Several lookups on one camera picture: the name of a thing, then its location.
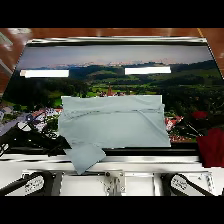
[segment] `brown floor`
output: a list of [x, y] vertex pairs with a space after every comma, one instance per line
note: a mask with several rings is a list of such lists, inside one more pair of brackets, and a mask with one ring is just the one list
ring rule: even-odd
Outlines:
[[[12, 43], [11, 48], [0, 45], [0, 59], [14, 69], [27, 40], [51, 37], [80, 36], [195, 36], [206, 37], [224, 72], [224, 28], [30, 28], [27, 34], [12, 34], [7, 28], [0, 28]], [[0, 71], [0, 93], [8, 83], [8, 77]]]

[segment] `sky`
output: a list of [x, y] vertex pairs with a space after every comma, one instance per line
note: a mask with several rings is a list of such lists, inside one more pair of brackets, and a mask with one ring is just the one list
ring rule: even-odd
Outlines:
[[207, 46], [177, 45], [98, 45], [64, 47], [26, 47], [17, 69], [57, 64], [155, 61], [167, 58], [172, 64], [197, 63], [213, 59]]

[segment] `television screen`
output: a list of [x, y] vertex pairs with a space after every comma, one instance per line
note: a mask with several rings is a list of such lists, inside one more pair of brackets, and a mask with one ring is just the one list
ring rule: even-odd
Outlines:
[[171, 142], [196, 142], [195, 112], [223, 121], [223, 79], [208, 46], [38, 46], [25, 47], [3, 95], [0, 136], [35, 117], [39, 132], [57, 132], [61, 96], [125, 95], [162, 95]]

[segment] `folded cloth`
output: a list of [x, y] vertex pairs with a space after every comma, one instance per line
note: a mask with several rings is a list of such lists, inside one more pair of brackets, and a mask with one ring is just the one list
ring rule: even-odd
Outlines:
[[224, 167], [224, 131], [220, 128], [208, 130], [207, 136], [196, 138], [203, 159], [203, 166]]
[[[62, 97], [62, 103], [59, 134], [72, 148], [68, 155], [76, 158], [73, 165], [78, 173], [105, 157], [102, 148], [170, 147], [160, 95]], [[83, 148], [86, 159], [79, 154]]]

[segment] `dark red fabric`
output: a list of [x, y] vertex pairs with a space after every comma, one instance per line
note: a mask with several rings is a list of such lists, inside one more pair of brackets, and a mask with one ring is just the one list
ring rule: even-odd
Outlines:
[[195, 119], [203, 119], [203, 118], [206, 118], [208, 116], [208, 113], [205, 112], [205, 111], [195, 111], [195, 112], [192, 113], [192, 116]]
[[197, 142], [204, 167], [224, 167], [224, 131], [212, 128], [207, 136], [197, 137]]

